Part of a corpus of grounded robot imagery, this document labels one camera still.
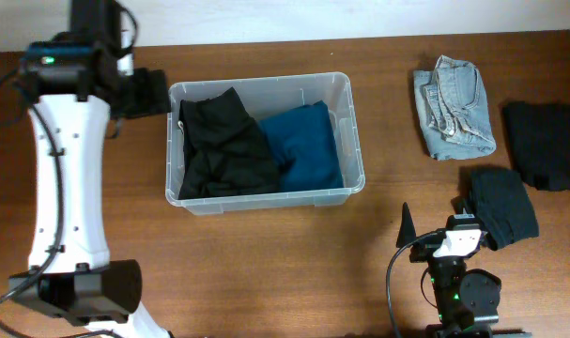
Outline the clear plastic storage bin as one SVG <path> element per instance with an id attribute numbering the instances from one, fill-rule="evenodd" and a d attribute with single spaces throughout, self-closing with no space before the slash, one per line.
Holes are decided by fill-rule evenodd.
<path id="1" fill-rule="evenodd" d="M 179 104 L 182 100 L 212 99 L 231 87 L 238 92 L 249 115 L 257 121 L 303 104 L 324 101 L 329 108 L 344 186 L 330 190 L 180 200 L 178 193 L 185 174 L 185 160 L 184 136 L 177 125 Z M 179 82 L 171 85 L 169 96 L 172 110 L 167 115 L 165 197 L 174 207 L 204 216 L 262 208 L 337 206 L 365 185 L 352 87 L 343 72 Z"/>

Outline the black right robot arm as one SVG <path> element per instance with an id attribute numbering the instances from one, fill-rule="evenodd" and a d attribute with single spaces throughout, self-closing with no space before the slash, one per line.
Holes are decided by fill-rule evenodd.
<path id="1" fill-rule="evenodd" d="M 483 269 L 468 269 L 466 261 L 485 245 L 487 232 L 476 216 L 455 214 L 443 228 L 417 235 L 408 204 L 402 206 L 401 224 L 393 255 L 386 273 L 386 295 L 394 334 L 399 337 L 392 302 L 393 265 L 409 251 L 411 263 L 427 265 L 422 277 L 429 278 L 433 288 L 439 323 L 424 330 L 426 337 L 531 337 L 530 332 L 493 330 L 500 320 L 501 279 Z"/>

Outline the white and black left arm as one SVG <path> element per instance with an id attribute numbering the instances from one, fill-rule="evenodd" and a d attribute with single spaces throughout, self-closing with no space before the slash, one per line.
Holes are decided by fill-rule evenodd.
<path id="1" fill-rule="evenodd" d="M 102 218 L 102 151 L 109 125 L 170 109 L 160 70 L 136 68 L 136 26 L 117 1 L 75 1 L 68 30 L 31 43 L 4 76 L 19 93 L 36 145 L 37 214 L 27 270 L 0 305 L 62 318 L 83 337 L 165 337 L 142 302 L 142 271 L 112 260 Z M 17 331 L 0 318 L 0 330 Z"/>

